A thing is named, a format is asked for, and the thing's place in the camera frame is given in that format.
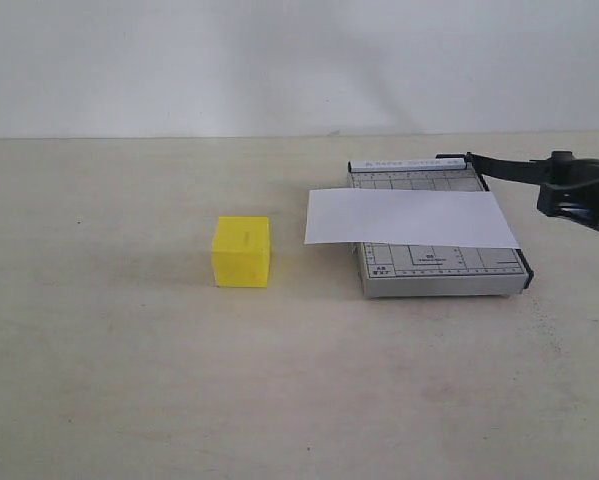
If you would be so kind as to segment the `grey paper cutter base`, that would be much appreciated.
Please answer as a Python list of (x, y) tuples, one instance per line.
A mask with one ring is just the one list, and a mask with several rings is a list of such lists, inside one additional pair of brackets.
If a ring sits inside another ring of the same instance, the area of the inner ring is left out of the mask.
[[(410, 161), (352, 161), (348, 185), (361, 189), (489, 189), (461, 154)], [(351, 251), (368, 298), (508, 296), (522, 293), (534, 277), (520, 249), (353, 243)]]

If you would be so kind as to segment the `yellow cube block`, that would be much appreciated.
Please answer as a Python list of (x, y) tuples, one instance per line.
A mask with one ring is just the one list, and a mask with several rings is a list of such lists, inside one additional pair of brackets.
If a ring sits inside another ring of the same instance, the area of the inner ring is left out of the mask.
[(266, 288), (271, 251), (267, 217), (220, 216), (211, 245), (215, 284), (230, 288)]

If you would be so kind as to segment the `white paper sheet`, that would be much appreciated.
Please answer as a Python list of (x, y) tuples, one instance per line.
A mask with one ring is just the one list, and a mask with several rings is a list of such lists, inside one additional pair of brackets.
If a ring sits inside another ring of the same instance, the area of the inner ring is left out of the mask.
[(519, 247), (490, 192), (357, 188), (309, 193), (304, 242)]

